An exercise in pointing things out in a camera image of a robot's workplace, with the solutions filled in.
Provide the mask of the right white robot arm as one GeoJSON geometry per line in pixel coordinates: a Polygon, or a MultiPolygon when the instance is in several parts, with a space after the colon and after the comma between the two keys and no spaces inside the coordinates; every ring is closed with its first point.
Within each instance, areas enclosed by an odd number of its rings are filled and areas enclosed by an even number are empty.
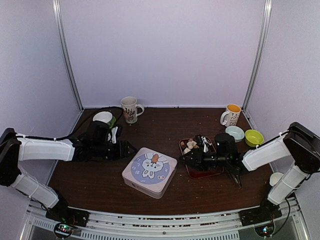
{"type": "Polygon", "coordinates": [[[202,172],[223,168],[238,187],[242,187],[241,175],[265,165],[291,160],[287,171],[272,184],[266,202],[256,210],[261,221],[268,220],[276,212],[275,206],[320,171],[320,138],[298,122],[291,123],[285,132],[245,152],[238,151],[235,138],[226,132],[214,137],[215,151],[209,149],[204,136],[197,135],[194,140],[198,147],[183,153],[178,161],[202,172]]]}

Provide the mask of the metal tin lid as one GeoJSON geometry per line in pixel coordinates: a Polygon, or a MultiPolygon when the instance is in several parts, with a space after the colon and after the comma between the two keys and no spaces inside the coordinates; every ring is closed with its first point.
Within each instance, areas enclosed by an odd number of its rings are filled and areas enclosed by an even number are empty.
{"type": "Polygon", "coordinates": [[[123,170],[122,177],[133,175],[137,178],[142,175],[153,179],[159,175],[167,176],[176,171],[177,164],[178,161],[173,157],[142,147],[123,170]]]}

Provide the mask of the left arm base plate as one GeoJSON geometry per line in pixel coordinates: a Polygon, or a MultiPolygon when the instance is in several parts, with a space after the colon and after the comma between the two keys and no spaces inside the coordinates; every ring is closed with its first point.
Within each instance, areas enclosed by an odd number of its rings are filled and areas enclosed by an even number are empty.
{"type": "Polygon", "coordinates": [[[86,227],[90,213],[85,210],[67,208],[66,212],[58,213],[53,209],[47,209],[45,217],[60,223],[76,227],[86,227]]]}

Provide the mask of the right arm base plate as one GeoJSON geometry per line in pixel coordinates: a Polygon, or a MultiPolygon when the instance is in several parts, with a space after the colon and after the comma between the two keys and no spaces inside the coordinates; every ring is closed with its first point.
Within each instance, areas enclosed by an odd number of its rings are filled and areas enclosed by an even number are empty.
{"type": "Polygon", "coordinates": [[[243,227],[271,222],[272,220],[282,216],[282,212],[278,207],[262,206],[241,210],[238,214],[243,227]]]}

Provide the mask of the white compartment tin box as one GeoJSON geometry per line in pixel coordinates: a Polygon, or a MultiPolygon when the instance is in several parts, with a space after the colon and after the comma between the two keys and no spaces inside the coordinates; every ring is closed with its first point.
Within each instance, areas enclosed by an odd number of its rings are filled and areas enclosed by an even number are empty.
{"type": "Polygon", "coordinates": [[[129,176],[123,176],[124,183],[129,187],[148,195],[154,199],[161,199],[165,194],[169,184],[171,183],[175,172],[168,175],[156,175],[154,178],[134,177],[132,174],[129,176]]]}

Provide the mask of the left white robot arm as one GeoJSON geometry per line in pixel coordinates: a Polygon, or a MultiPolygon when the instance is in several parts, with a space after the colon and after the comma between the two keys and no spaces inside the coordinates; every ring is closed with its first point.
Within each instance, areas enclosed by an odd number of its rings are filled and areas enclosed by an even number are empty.
{"type": "Polygon", "coordinates": [[[72,218],[72,211],[64,197],[29,175],[19,164],[35,160],[88,162],[94,158],[128,158],[137,149],[127,140],[118,140],[118,131],[119,127],[115,126],[77,138],[46,138],[18,134],[7,128],[0,136],[0,184],[40,202],[61,222],[67,222],[72,218]]]}

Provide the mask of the metal tongs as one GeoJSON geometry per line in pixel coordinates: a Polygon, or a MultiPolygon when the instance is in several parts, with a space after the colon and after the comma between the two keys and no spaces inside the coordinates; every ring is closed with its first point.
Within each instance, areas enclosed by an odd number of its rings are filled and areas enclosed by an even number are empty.
{"type": "Polygon", "coordinates": [[[241,181],[241,176],[240,176],[240,171],[237,168],[227,168],[226,169],[228,175],[231,177],[233,182],[237,185],[239,189],[243,187],[242,181],[241,181]]]}

